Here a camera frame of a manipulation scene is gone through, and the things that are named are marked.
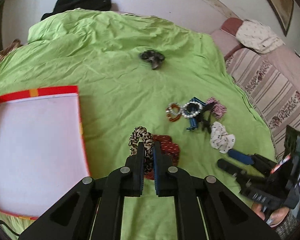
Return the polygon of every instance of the blue hair clip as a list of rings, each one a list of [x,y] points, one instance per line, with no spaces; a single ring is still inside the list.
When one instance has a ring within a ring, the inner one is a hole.
[[[206,105],[206,103],[202,102],[200,99],[198,99],[196,97],[193,97],[189,102],[198,102],[198,103],[202,104],[202,106]],[[190,127],[188,127],[186,130],[188,130],[188,131],[197,130],[197,128],[198,128],[197,120],[195,118],[190,118],[189,121],[190,121]]]

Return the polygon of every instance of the pearl bracelet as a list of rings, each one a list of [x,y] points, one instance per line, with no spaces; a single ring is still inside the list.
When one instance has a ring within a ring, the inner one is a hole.
[[[176,107],[178,109],[178,113],[176,113],[173,108]],[[167,117],[170,122],[175,122],[180,119],[181,117],[181,107],[177,103],[170,103],[168,108],[166,109]]]
[[[176,107],[178,109],[177,113],[173,110],[174,107]],[[169,112],[175,116],[178,116],[182,112],[181,106],[176,102],[170,103],[168,105],[168,109],[169,109]]]
[[[196,111],[191,111],[190,113],[187,112],[187,107],[189,104],[195,104],[195,105],[198,105],[198,109]],[[202,104],[200,104],[199,102],[194,102],[194,101],[191,101],[191,102],[188,102],[186,103],[183,107],[182,107],[182,116],[184,118],[187,118],[187,119],[190,119],[190,118],[193,118],[193,117],[196,117],[202,110],[203,106]]]

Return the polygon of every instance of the white wall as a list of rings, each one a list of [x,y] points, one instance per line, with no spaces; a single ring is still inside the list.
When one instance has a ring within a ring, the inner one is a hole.
[[[57,0],[6,0],[2,16],[2,43],[8,46],[15,38],[27,41],[30,26],[39,22],[42,14],[51,12]],[[216,12],[221,8],[215,0],[112,0],[121,11],[142,15],[156,15],[176,24],[210,33],[219,28],[225,16]],[[300,8],[294,11],[287,37],[267,0],[220,0],[241,19],[255,19],[269,25],[284,42],[300,53]]]
[[[300,53],[300,7],[295,2],[290,29],[284,36],[281,26],[267,0],[220,0],[241,19],[255,19],[278,34],[292,49]]]

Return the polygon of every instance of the pink cloth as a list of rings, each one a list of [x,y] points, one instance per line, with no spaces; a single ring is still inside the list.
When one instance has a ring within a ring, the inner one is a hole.
[[[212,113],[214,114],[216,119],[219,120],[227,112],[227,108],[224,105],[220,104],[220,102],[214,97],[209,98],[206,103],[210,104],[212,102],[216,102],[216,104],[213,107]]]
[[[235,36],[242,24],[243,24],[243,20],[241,19],[229,18],[223,23],[220,29]]]
[[[213,33],[211,33],[211,38],[219,47],[225,60],[227,60],[237,50],[243,48],[243,45],[237,41],[235,36],[223,30],[215,30]]]
[[[300,93],[300,58],[293,50],[283,45],[262,57],[283,74]]]

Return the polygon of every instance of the bed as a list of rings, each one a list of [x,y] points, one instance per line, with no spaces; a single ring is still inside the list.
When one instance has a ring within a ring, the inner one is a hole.
[[[0,95],[77,85],[92,177],[107,176],[123,166],[130,154],[130,134],[144,126],[151,133],[172,137],[181,150],[181,168],[201,178],[216,176],[251,205],[238,194],[234,178],[217,168],[217,160],[227,156],[210,146],[210,135],[200,129],[188,132],[188,120],[172,123],[165,113],[170,102],[186,103],[194,96],[206,101],[213,96],[227,107],[220,122],[235,135],[234,148],[275,159],[269,127],[226,72],[224,55],[210,35],[157,17],[77,9],[32,26],[28,42],[0,63]],[[139,58],[148,49],[165,55],[160,69],[152,70]],[[0,219],[17,233],[32,223],[3,212]],[[125,199],[122,239],[171,240],[176,235],[173,198],[157,198],[154,181],[145,179],[142,197]]]

